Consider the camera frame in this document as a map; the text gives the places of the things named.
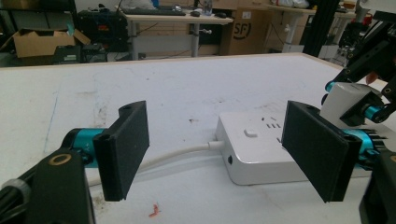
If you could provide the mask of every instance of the white power strip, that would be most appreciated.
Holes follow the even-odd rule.
[[[303,171],[282,147],[285,114],[223,113],[216,137],[231,180],[237,185],[307,180]],[[352,176],[369,176],[356,168]]]

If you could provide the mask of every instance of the cable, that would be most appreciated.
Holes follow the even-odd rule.
[[[184,51],[182,51],[182,52],[180,52],[180,53],[177,53],[177,54],[174,54],[174,55],[169,55],[169,56],[163,57],[163,58],[161,58],[161,59],[173,58],[173,57],[176,57],[176,56],[178,56],[178,55],[184,54],[185,52],[189,52],[189,51],[190,51],[189,49],[188,49],[188,50],[184,50]]]
[[[35,166],[26,171],[18,179],[25,181],[28,184],[32,183],[33,176],[35,175]],[[18,189],[10,186],[0,190],[0,216],[3,215],[8,209],[22,203],[22,194]]]
[[[218,142],[208,142],[206,144],[198,145],[195,147],[186,147],[182,148],[180,150],[176,150],[170,153],[166,153],[161,155],[160,157],[157,157],[155,159],[149,160],[142,162],[139,166],[139,169],[137,170],[137,173],[142,173],[147,170],[163,166],[163,162],[168,161],[174,157],[181,156],[184,154],[192,153],[192,152],[199,152],[199,151],[208,151],[208,150],[221,150],[224,147],[224,142],[218,141]],[[88,181],[88,186],[93,187],[101,184],[100,177],[93,178]]]
[[[117,6],[116,15],[119,15],[121,2],[122,2],[122,0],[120,0],[119,5]]]
[[[198,5],[203,6],[200,0],[194,1],[194,6],[195,6],[195,7],[198,7]]]
[[[144,29],[144,30],[141,30],[141,31],[137,32],[136,34],[137,34],[137,35],[140,35],[142,32],[145,32],[145,31],[147,31],[148,29],[151,29],[152,27],[154,27],[154,26],[156,26],[156,25],[158,25],[158,22],[156,22],[154,25],[149,26],[148,28],[146,28],[146,29]]]

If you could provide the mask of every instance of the white table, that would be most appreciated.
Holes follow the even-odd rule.
[[[146,161],[214,140],[221,112],[282,113],[288,100],[319,107],[341,67],[277,54],[0,70],[4,183],[58,148],[69,130],[108,127],[122,105],[148,103]],[[309,182],[236,186],[213,151],[137,175],[126,201],[105,203],[100,187],[91,192],[97,223],[104,224],[359,223],[367,182],[352,179],[343,203],[324,203]],[[161,212],[149,217],[154,203]]]
[[[294,34],[298,25],[300,18],[304,15],[315,15],[316,11],[311,9],[302,9],[302,8],[294,8],[294,7],[280,7],[274,5],[268,5],[268,8],[275,11],[283,11],[289,13],[291,18],[289,21],[290,30],[288,31],[288,35],[286,37],[285,44],[283,45],[283,53],[287,52],[303,52],[304,46],[302,45],[292,45],[291,42],[294,38]],[[347,27],[347,24],[355,18],[356,15],[353,12],[341,13],[336,12],[334,14],[334,18],[336,19],[337,31],[335,33],[335,37],[333,40],[333,45],[324,45],[319,54],[319,58],[332,59],[338,50],[338,42],[340,41],[342,34]]]
[[[150,16],[150,15],[126,15],[122,13],[131,27],[132,39],[132,59],[138,60],[139,52],[158,52],[171,50],[191,50],[191,57],[198,56],[199,48],[199,27],[200,24],[219,24],[225,25],[233,22],[230,18],[216,18],[214,15],[193,17],[186,16]],[[138,35],[137,24],[141,22],[179,22],[193,24],[192,35]]]

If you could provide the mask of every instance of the white robot part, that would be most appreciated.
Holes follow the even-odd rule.
[[[381,97],[381,92],[367,85],[337,82],[332,86],[320,115],[340,129],[350,129],[340,118],[370,91]]]
[[[396,13],[394,0],[361,0],[361,7],[371,10]]]

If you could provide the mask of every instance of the white power cable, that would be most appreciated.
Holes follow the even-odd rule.
[[[162,165],[164,165],[164,164],[162,164],[162,162],[170,160],[170,159],[180,156],[180,155],[184,155],[184,154],[192,153],[192,152],[198,152],[198,151],[220,150],[223,147],[224,147],[224,142],[222,142],[222,141],[216,142],[215,141],[215,142],[208,142],[206,144],[198,145],[195,147],[182,148],[180,150],[176,150],[176,151],[161,155],[160,157],[157,157],[155,159],[142,162],[139,166],[139,169],[137,170],[137,173],[139,174],[139,173],[145,172],[149,169],[156,168],[158,166],[162,166]],[[101,184],[100,177],[95,177],[93,179],[88,180],[88,185],[90,187],[100,185],[100,184]]]

